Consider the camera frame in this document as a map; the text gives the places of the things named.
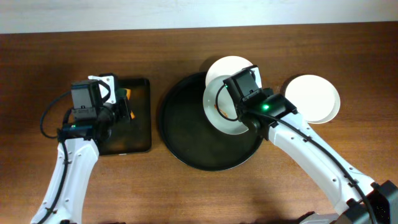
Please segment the cream white plate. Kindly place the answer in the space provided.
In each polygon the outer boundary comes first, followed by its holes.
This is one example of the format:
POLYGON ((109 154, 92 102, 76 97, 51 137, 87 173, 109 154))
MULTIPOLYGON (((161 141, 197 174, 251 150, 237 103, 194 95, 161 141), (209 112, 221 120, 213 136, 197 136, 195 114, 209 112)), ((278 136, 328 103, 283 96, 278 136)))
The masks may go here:
POLYGON ((287 84, 285 97, 297 107, 308 123, 323 124, 333 120, 341 106, 335 86, 318 75, 299 75, 287 84))

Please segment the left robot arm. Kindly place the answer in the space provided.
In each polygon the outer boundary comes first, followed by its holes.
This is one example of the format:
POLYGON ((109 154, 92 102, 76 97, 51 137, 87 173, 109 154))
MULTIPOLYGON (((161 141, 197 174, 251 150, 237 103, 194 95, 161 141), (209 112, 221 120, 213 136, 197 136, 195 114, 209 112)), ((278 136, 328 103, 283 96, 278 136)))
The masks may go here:
POLYGON ((58 141, 57 161, 45 197, 31 223, 81 223, 90 175, 106 143, 110 142, 111 129, 132 118, 128 97, 112 97, 98 106, 87 107, 96 110, 94 118, 79 119, 82 106, 69 108, 62 127, 50 136, 44 131, 44 118, 61 99, 53 100, 40 117, 42 135, 58 141))

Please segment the pale green plate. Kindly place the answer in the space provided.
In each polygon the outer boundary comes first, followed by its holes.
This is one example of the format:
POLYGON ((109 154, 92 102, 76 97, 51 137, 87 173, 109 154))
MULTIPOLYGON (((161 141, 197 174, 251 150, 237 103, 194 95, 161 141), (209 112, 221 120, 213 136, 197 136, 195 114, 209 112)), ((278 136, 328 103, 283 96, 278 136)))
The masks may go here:
POLYGON ((249 129, 240 121, 224 119, 217 110, 219 108, 226 118, 238 117, 232 98, 223 83, 227 78, 229 75, 222 75, 209 82, 203 94, 203 109, 207 119, 217 130, 229 135, 239 135, 249 129))

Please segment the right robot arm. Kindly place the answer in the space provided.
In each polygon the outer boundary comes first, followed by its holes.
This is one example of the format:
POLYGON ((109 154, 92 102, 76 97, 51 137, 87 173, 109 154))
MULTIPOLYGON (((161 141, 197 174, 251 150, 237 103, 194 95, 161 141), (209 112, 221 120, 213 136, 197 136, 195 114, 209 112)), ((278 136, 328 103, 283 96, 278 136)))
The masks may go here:
POLYGON ((397 224, 397 186, 378 184, 328 145, 281 94, 264 90, 236 103, 240 120, 288 154, 318 185, 334 213, 311 212, 301 223, 397 224))

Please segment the orange green sponge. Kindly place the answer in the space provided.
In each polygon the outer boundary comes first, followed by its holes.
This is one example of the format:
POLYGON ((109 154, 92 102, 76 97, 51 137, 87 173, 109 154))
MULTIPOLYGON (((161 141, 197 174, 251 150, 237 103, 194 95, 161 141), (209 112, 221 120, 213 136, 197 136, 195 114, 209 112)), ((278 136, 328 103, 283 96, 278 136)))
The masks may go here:
POLYGON ((124 118, 128 120, 133 120, 135 118, 135 114, 131 110, 130 106, 130 97, 131 97, 131 90, 128 88, 120 89, 120 106, 121 106, 121 113, 123 114, 124 118))

